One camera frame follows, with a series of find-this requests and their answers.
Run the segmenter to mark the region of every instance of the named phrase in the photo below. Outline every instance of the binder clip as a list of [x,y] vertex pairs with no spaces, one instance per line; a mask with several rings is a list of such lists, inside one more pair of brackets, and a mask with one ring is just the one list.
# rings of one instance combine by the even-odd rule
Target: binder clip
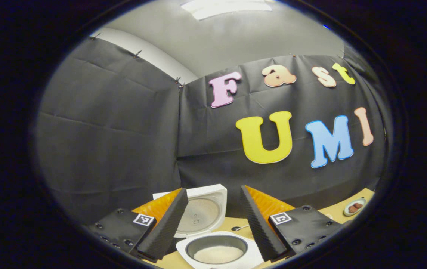
[[96,39],[100,34],[102,34],[102,33],[98,33],[96,36],[92,36],[90,39],[91,39],[91,40],[94,40],[94,39]]
[[136,54],[133,55],[133,57],[137,58],[141,52],[142,52],[142,50],[138,51]]

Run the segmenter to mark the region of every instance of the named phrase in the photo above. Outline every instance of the black cloth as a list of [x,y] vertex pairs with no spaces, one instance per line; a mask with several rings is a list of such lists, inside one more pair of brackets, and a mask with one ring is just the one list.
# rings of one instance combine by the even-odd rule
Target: black cloth
[[[334,63],[347,68],[355,85],[346,83],[332,69]],[[262,69],[283,65],[297,80],[293,84],[268,87]],[[311,71],[323,67],[336,80],[336,87],[324,87]],[[234,101],[212,109],[213,78],[239,72]],[[239,206],[239,186],[249,185],[292,206],[310,204],[324,208],[371,187],[381,176],[384,156],[384,126],[373,93],[383,90],[380,84],[368,82],[348,62],[330,56],[280,56],[245,63],[222,70],[187,84],[180,97],[180,127],[178,164],[182,187],[192,188],[222,184],[228,189],[227,216],[244,217]],[[362,128],[354,111],[364,107],[374,142],[362,145]],[[265,149],[278,147],[276,124],[270,114],[289,111],[293,148],[290,155],[278,163],[257,164],[247,159],[242,134],[235,127],[239,119],[260,116]],[[345,160],[328,160],[328,164],[311,168],[314,160],[313,141],[305,125],[322,121],[333,133],[334,119],[348,117],[348,128],[354,151]]]
[[179,90],[167,74],[110,42],[87,39],[51,78],[37,119],[47,185],[81,223],[179,188]]
[[[331,68],[335,62],[356,85]],[[286,66],[297,81],[268,87],[261,70],[274,64]],[[328,70],[336,87],[320,84],[314,66]],[[234,71],[242,75],[234,101],[212,109],[208,81]],[[381,177],[387,104],[371,72],[365,61],[348,58],[280,56],[215,72],[179,91],[179,84],[147,61],[107,41],[87,39],[59,66],[41,102],[41,170],[58,202],[84,224],[118,207],[140,206],[155,192],[219,183],[228,189],[230,217],[244,217],[244,184],[293,206],[330,206]],[[367,110],[374,135],[369,146],[362,145],[358,107]],[[271,150],[278,147],[278,132],[268,117],[278,111],[292,113],[292,152],[278,163],[251,162],[236,121],[261,116],[263,144]],[[332,132],[340,115],[348,117],[354,155],[311,168],[313,142],[305,125],[320,120]]]

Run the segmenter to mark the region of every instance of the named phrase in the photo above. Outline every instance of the ceiling light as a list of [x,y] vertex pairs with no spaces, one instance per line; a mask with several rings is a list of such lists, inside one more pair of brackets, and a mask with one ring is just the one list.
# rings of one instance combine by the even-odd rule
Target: ceiling light
[[272,10],[264,0],[193,0],[181,5],[181,7],[190,12],[197,20],[229,12]]

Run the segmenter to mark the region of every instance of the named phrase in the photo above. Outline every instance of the white plate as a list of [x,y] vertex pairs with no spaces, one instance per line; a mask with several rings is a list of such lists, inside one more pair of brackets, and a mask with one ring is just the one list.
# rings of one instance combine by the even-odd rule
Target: white plate
[[[363,206],[358,209],[355,213],[350,213],[349,211],[349,207],[354,205],[355,203],[360,203]],[[354,201],[352,201],[351,203],[349,203],[343,210],[343,214],[345,214],[345,216],[353,216],[354,214],[358,213],[359,211],[361,211],[364,208],[364,205],[366,204],[366,199],[364,198],[360,198],[360,199],[356,199]]]

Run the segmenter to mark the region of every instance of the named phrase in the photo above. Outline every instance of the blue letter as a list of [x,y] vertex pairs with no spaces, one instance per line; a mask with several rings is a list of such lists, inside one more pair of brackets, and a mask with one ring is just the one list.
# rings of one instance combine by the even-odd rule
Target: blue letter
[[328,163],[323,148],[332,162],[336,160],[338,148],[340,148],[340,153],[338,154],[338,159],[340,160],[344,160],[353,155],[350,132],[348,131],[348,117],[338,116],[334,119],[333,135],[331,135],[322,121],[312,121],[306,124],[305,128],[313,137],[315,160],[311,162],[312,168],[322,167]]

